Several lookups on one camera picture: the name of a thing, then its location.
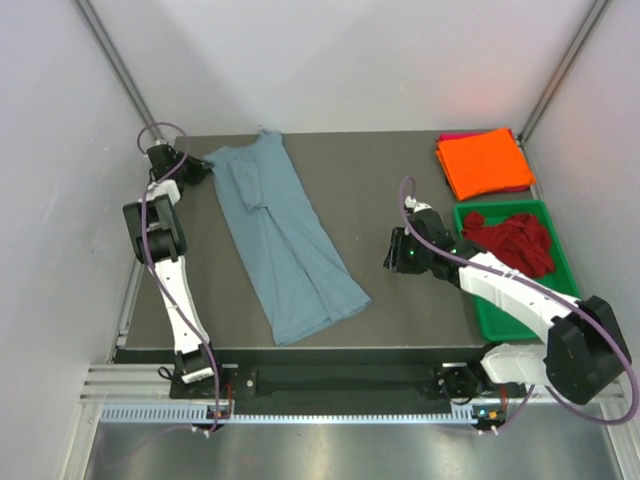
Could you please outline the grey-blue t-shirt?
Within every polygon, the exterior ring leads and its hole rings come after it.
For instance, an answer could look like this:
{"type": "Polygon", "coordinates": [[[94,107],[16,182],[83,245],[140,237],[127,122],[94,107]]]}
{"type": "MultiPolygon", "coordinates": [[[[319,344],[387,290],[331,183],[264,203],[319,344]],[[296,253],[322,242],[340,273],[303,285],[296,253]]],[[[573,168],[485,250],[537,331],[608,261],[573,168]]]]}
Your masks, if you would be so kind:
{"type": "Polygon", "coordinates": [[[205,160],[218,202],[278,346],[294,344],[369,306],[307,197],[283,138],[205,160]]]}

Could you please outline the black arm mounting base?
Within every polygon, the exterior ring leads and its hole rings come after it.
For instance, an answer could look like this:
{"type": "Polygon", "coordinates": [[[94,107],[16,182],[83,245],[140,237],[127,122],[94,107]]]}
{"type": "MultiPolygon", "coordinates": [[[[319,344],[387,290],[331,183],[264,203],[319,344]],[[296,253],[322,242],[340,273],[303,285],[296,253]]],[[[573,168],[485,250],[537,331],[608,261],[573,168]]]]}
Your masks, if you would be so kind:
{"type": "Polygon", "coordinates": [[[173,399],[233,400],[240,411],[311,413],[384,408],[441,409],[450,401],[518,398],[514,384],[497,386],[480,370],[474,347],[293,348],[220,350],[218,379],[185,385],[165,367],[173,399]]]}

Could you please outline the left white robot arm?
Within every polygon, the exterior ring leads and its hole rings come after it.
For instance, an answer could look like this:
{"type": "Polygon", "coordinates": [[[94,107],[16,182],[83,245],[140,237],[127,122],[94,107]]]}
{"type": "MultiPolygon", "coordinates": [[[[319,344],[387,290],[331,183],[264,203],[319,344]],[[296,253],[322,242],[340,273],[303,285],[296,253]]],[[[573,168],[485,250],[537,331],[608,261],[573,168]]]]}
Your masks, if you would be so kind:
{"type": "Polygon", "coordinates": [[[157,281],[174,339],[174,373],[205,396],[226,387],[227,374],[207,353],[210,337],[202,325],[187,279],[187,241],[176,204],[187,185],[204,178],[202,163],[167,143],[146,151],[151,182],[145,195],[123,206],[124,220],[138,262],[157,281]]]}

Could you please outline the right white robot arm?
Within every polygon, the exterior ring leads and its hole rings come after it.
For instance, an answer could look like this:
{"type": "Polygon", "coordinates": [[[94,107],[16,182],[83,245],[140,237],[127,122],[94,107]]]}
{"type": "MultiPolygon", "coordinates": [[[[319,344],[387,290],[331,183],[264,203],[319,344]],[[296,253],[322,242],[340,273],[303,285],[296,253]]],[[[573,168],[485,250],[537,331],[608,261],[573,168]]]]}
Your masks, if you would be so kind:
{"type": "Polygon", "coordinates": [[[585,405],[621,375],[631,358],[615,314],[603,299],[580,300],[545,287],[497,259],[484,247],[457,241],[428,204],[409,197],[403,226],[393,229],[385,269],[430,273],[516,319],[537,343],[500,343],[467,370],[469,388],[487,396],[505,383],[539,385],[585,405]]]}

